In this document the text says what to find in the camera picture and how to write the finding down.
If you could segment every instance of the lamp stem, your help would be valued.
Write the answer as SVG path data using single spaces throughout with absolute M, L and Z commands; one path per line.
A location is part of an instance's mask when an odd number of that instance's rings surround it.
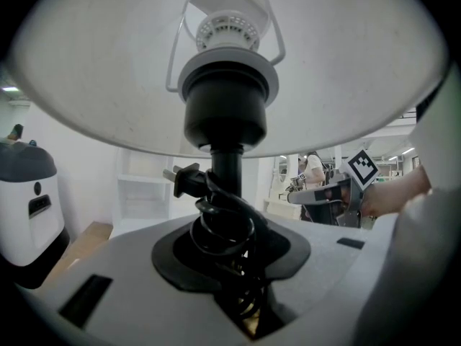
M 218 178 L 219 186 L 241 198 L 242 148 L 212 149 L 211 170 Z

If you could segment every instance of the white sleeve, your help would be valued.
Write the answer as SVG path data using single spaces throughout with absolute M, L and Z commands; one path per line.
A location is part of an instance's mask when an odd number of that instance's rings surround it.
M 315 168 L 323 168 L 322 166 L 322 161 L 320 158 L 316 155 L 309 155 L 308 156 L 308 166 L 310 170 L 315 169 Z

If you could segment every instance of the black rubber pad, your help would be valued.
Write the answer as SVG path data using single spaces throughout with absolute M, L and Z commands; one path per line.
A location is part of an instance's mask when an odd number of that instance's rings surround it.
M 336 241 L 336 243 L 344 246 L 354 247 L 358 250 L 361 250 L 363 245 L 365 245 L 363 241 L 359 241 L 358 239 L 346 239 L 344 237 Z
M 78 328 L 83 328 L 111 282 L 112 278 L 92 275 L 67 301 L 59 314 Z

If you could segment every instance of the white robot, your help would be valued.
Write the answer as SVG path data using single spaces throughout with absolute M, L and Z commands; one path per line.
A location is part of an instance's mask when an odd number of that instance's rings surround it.
M 69 243 L 51 155 L 0 143 L 0 253 L 14 281 L 39 287 Z

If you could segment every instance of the coiled black cable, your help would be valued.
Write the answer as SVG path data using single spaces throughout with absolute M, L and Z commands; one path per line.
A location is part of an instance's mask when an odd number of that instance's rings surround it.
M 202 214 L 191 225 L 190 236 L 225 278 L 225 307 L 246 319 L 259 310 L 266 290 L 264 271 L 257 266 L 256 233 L 266 229 L 267 222 L 244 199 L 219 187 L 212 172 L 207 171 L 205 179 L 210 194 L 195 204 Z

